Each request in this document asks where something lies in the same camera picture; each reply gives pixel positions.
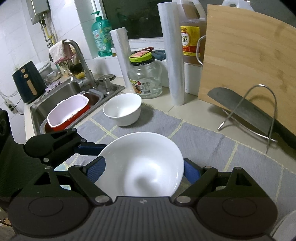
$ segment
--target plastic wrap roll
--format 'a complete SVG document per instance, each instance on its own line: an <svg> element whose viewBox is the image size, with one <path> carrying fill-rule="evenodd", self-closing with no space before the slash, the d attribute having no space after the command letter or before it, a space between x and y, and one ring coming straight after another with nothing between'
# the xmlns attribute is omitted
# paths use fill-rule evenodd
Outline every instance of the plastic wrap roll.
<svg viewBox="0 0 296 241"><path fill-rule="evenodd" d="M174 105L183 105L185 98L184 61L177 3L157 4L167 57L170 95Z"/></svg>
<svg viewBox="0 0 296 241"><path fill-rule="evenodd" d="M128 70L131 65L129 63L129 57L131 56L131 48L128 42L128 36L126 34L126 28L118 28L111 30L111 37L116 50L119 66L122 72L124 83L126 88L133 92L133 87L128 78Z"/></svg>

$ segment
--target water heater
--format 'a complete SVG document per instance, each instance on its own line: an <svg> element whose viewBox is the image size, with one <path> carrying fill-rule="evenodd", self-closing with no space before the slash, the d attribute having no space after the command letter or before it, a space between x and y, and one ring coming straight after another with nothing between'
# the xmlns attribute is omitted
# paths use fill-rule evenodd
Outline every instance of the water heater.
<svg viewBox="0 0 296 241"><path fill-rule="evenodd" d="M47 0L27 0L27 7L33 25L44 19L43 14L49 11Z"/></svg>

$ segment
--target wooden cutting board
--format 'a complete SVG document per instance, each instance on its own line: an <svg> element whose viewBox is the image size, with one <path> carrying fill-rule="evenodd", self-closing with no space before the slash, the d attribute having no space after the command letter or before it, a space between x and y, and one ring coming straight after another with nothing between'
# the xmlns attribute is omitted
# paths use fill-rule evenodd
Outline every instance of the wooden cutting board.
<svg viewBox="0 0 296 241"><path fill-rule="evenodd" d="M208 5L204 65L198 98L227 87L241 96L256 84L270 87L277 98L277 120L296 134L296 28L246 9ZM247 97L273 116L274 98L265 88Z"/></svg>

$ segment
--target gray mat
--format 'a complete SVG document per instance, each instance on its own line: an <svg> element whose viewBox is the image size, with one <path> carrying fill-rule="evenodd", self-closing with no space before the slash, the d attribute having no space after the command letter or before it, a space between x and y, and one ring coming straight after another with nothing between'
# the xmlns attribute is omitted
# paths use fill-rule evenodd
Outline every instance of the gray mat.
<svg viewBox="0 0 296 241"><path fill-rule="evenodd" d="M189 158L201 167L213 166L219 171L243 167L276 202L278 220L296 209L295 174L263 153L239 144L223 134L188 124L147 105L142 105L140 118L128 127L116 126L100 111L78 126L77 131L88 141L100 144L109 144L118 137L139 131L164 135L177 144L184 158ZM56 170L65 170L74 164L86 165L93 159L93 156L76 154ZM174 196L188 186L188 181L183 178Z"/></svg>

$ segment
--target countertop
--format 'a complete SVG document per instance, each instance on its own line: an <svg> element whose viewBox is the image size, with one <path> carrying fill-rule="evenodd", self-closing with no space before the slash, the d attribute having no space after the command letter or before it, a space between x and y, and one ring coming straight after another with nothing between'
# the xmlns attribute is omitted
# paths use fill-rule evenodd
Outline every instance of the countertop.
<svg viewBox="0 0 296 241"><path fill-rule="evenodd" d="M124 85L123 78L115 78L112 83L118 85ZM197 96L186 94L186 103L182 106L174 106L170 99L169 89L163 87L163 93L154 99L143 99L143 103L152 106L155 109L161 110L164 113L182 119L184 122L193 124L195 126L203 127L217 132L218 126L225 120L226 115L222 112L221 108L198 100ZM32 118L30 113L30 106L33 103L24 106L24 117L25 117L25 132L26 139L28 140L34 136L34 129L32 124ZM104 105L100 106L97 110L92 112L79 124L86 122L93 115L98 113ZM266 141L261 139L254 134L245 131L243 128L238 127L233 121L228 121L225 127L220 131L225 136L237 141L238 143L244 144L251 147L252 149L258 150L265 155ZM286 168L289 171L296 173L296 152L286 145L281 138L276 137L279 141L278 144L272 143L267 156L272 158L274 161L282 165L282 168Z"/></svg>

